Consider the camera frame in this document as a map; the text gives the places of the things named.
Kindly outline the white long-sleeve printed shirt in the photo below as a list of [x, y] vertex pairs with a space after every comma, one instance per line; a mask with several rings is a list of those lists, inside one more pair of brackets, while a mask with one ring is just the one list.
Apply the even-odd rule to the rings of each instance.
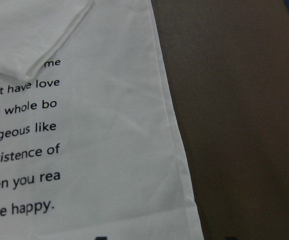
[[149, 0], [0, 0], [0, 240], [201, 240]]

